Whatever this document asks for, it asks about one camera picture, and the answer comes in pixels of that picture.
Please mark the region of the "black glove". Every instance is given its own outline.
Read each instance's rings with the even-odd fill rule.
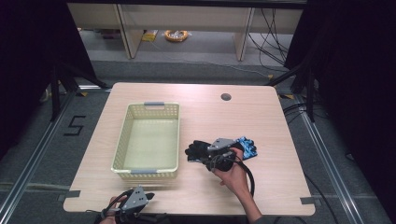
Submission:
[[[209,146],[210,146],[209,143],[199,140],[194,140],[194,142],[189,145],[189,148],[185,150],[185,153],[187,155],[187,161],[198,161],[198,162],[207,161],[209,157],[207,148]]]

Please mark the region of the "human hand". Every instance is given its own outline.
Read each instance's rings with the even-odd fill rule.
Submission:
[[[237,161],[243,158],[244,152],[242,150],[235,147],[230,148],[230,150],[236,153]],[[221,179],[220,184],[222,186],[225,185],[236,196],[239,197],[240,194],[249,193],[247,173],[240,165],[234,163],[233,167],[227,172],[215,169],[213,174]]]
[[[113,203],[113,201],[114,200],[116,200],[117,199],[117,197],[112,197],[111,199],[110,199],[110,203],[109,204],[111,204],[111,203]],[[124,201],[126,199],[126,197],[124,196],[124,197],[121,197],[118,201],[117,201],[117,203],[121,203],[122,201]],[[117,207],[117,203],[114,203],[112,206],[111,206],[111,208],[110,209],[112,209],[112,208],[116,208]],[[99,223],[99,224],[117,224],[117,222],[116,222],[116,219],[114,218],[114,212],[107,212],[107,214],[106,214],[108,217],[105,217],[104,219],[102,219],[102,221]]]

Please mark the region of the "wooden table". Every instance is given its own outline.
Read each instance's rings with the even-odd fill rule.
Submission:
[[[223,93],[230,101],[221,99]],[[256,182],[255,200],[262,213],[274,216],[310,216],[313,204],[276,91],[263,86],[117,83],[114,85],[67,198],[69,212],[101,211],[112,196],[129,189],[111,170],[126,107],[130,103],[180,104],[179,166],[172,184],[145,188],[155,197],[143,213],[175,215],[244,215],[236,197],[200,163],[187,162],[184,150],[193,140],[213,143],[217,138],[254,140],[258,156],[246,165]]]

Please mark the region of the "plastic basket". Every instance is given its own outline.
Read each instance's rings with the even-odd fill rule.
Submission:
[[[111,170],[126,180],[176,177],[179,113],[178,103],[128,105]]]

